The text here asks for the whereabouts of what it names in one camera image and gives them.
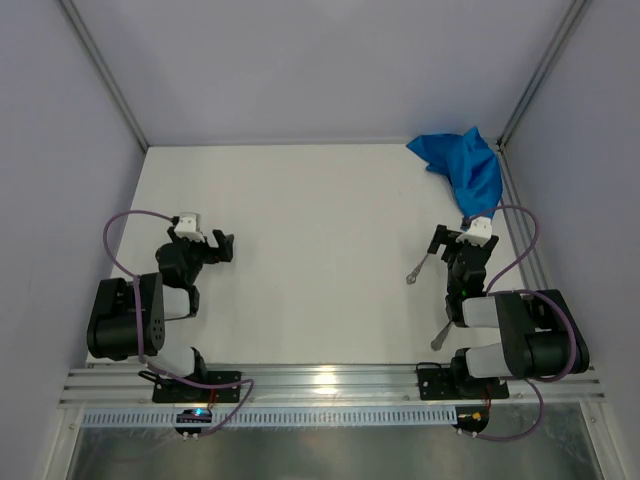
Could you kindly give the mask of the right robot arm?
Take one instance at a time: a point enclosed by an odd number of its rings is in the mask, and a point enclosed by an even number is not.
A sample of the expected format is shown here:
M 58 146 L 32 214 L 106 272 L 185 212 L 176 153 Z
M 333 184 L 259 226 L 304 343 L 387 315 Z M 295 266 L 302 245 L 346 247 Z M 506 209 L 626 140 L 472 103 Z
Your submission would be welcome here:
M 417 365 L 423 400 L 479 400 L 485 395 L 506 399 L 504 379 L 556 381 L 589 368 L 588 347 L 560 291 L 484 290 L 486 264 L 497 242 L 495 235 L 474 240 L 444 225 L 436 227 L 427 253 L 444 249 L 449 324 L 431 348 L 438 349 L 453 326 L 494 329 L 499 341 L 461 348 L 446 366 Z

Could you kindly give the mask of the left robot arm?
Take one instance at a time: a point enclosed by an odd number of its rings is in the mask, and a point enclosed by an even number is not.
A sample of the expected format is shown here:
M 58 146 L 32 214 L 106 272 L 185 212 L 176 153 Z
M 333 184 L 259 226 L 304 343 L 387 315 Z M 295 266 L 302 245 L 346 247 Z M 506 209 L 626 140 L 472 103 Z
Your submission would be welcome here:
M 96 359 L 135 359 L 176 382 L 203 384 L 208 372 L 202 355 L 194 347 L 169 341 L 166 324 L 196 317 L 196 279 L 204 266 L 233 260 L 234 236 L 214 230 L 212 246 L 206 239 L 181 238 L 173 228 L 168 234 L 170 241 L 155 253 L 157 271 L 130 281 L 112 278 L 99 283 L 87 347 Z

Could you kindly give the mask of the blue satin napkin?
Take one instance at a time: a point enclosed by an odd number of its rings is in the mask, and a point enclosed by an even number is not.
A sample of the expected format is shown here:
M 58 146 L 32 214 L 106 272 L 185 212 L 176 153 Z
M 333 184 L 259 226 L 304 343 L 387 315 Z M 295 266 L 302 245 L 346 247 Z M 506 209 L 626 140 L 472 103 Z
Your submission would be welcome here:
M 464 134 L 420 135 L 407 149 L 426 163 L 426 171 L 445 177 L 466 218 L 493 218 L 503 194 L 497 155 L 477 127 Z

